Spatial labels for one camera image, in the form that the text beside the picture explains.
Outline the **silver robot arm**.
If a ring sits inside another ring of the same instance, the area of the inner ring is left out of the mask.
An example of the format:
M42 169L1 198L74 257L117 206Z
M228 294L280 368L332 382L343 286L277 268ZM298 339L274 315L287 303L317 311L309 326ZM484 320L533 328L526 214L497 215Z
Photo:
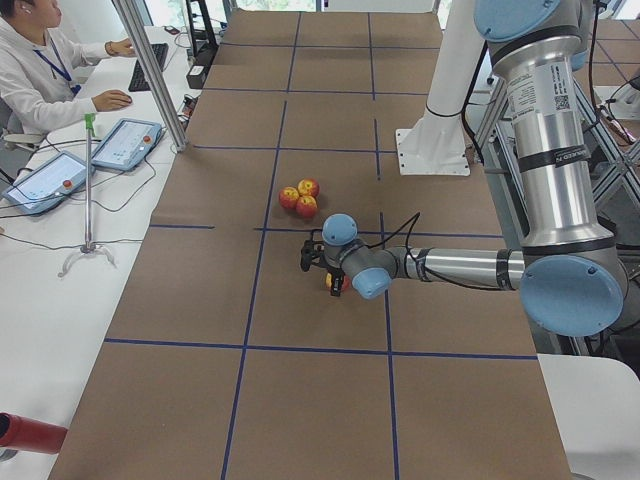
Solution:
M628 280L612 233L597 219L573 71L586 55L588 1L456 1L452 4L424 115L398 130L404 175L459 175L454 145L474 72L489 58L505 84L529 231L517 251L375 250L355 220L328 217L301 265L328 270L331 291L344 277L364 298L396 278L444 281L481 290L516 290L527 316L568 337L591 336L620 317Z

